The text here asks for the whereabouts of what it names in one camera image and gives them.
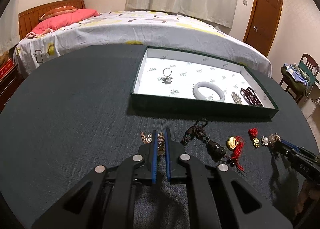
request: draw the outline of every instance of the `brown wooden door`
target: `brown wooden door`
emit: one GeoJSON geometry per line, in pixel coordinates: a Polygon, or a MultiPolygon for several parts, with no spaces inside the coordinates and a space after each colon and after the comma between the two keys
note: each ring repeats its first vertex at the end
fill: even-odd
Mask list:
{"type": "Polygon", "coordinates": [[[254,0],[244,42],[268,56],[278,28],[283,0],[254,0]]]}

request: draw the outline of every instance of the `round table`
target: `round table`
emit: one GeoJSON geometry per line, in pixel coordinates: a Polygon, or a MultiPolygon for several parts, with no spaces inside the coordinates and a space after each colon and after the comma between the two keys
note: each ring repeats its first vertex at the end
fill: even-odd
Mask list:
{"type": "MultiPolygon", "coordinates": [[[[170,128],[180,141],[202,116],[137,112],[130,91],[146,47],[91,46],[46,62],[17,89],[0,115],[0,191],[26,228],[96,165],[119,165],[137,152],[140,132],[170,128]]],[[[287,217],[293,214],[304,178],[289,162],[274,159],[267,147],[255,149],[248,129],[258,137],[278,133],[317,153],[311,129],[292,97],[274,80],[253,71],[279,107],[269,121],[209,118],[205,128],[225,145],[241,136],[243,178],[287,217]]],[[[186,152],[216,166],[196,139],[186,152]]],[[[189,228],[185,185],[166,182],[165,162],[158,164],[157,184],[142,187],[135,204],[134,228],[189,228]]]]}

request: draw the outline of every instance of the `silver ring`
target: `silver ring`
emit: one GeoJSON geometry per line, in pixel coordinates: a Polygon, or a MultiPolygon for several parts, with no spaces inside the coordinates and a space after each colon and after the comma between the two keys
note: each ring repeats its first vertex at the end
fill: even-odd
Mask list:
{"type": "Polygon", "coordinates": [[[199,92],[198,88],[199,87],[207,87],[211,90],[214,90],[220,97],[219,102],[224,102],[224,92],[215,84],[210,83],[210,82],[198,82],[194,87],[193,87],[193,96],[197,99],[197,100],[204,100],[207,101],[209,99],[207,99],[202,93],[199,92]]]}
{"type": "Polygon", "coordinates": [[[163,74],[165,77],[169,77],[169,76],[172,74],[172,70],[171,70],[169,67],[167,67],[167,68],[163,69],[162,74],[163,74]],[[169,69],[169,70],[170,70],[170,74],[169,74],[169,75],[165,75],[165,74],[164,74],[164,70],[166,70],[166,69],[169,69]]]}

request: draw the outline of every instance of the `white jade bangle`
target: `white jade bangle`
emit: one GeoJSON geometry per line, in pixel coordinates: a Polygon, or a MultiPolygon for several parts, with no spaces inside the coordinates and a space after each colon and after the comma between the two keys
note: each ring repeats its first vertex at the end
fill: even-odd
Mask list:
{"type": "Polygon", "coordinates": [[[199,87],[207,87],[211,90],[214,90],[220,97],[220,102],[224,102],[224,92],[215,84],[210,83],[210,82],[198,82],[194,87],[193,87],[193,96],[197,100],[205,100],[205,101],[210,101],[208,98],[204,97],[202,93],[199,92],[198,88],[199,87]]]}

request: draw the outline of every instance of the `door frame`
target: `door frame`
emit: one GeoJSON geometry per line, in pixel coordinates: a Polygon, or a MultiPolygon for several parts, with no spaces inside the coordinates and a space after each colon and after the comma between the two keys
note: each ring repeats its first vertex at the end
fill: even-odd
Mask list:
{"type": "MultiPolygon", "coordinates": [[[[277,32],[277,29],[278,29],[278,25],[279,25],[279,21],[280,21],[280,17],[281,17],[281,12],[282,12],[282,5],[283,5],[283,0],[280,0],[280,10],[279,10],[277,23],[276,23],[276,28],[275,28],[275,31],[274,31],[274,33],[272,35],[271,44],[270,44],[270,46],[268,48],[268,51],[267,51],[267,54],[265,55],[265,57],[268,56],[268,54],[270,52],[270,49],[271,49],[271,46],[273,44],[273,40],[275,39],[275,36],[276,36],[276,32],[277,32]]],[[[253,0],[253,5],[252,5],[252,10],[251,10],[251,14],[250,14],[249,23],[248,23],[247,30],[245,31],[245,34],[244,34],[244,37],[243,37],[243,42],[244,43],[246,43],[246,41],[248,39],[248,35],[249,35],[249,31],[250,31],[251,24],[252,24],[252,21],[253,21],[253,16],[254,16],[254,13],[255,13],[255,10],[256,10],[256,6],[257,6],[257,0],[253,0]]]]}

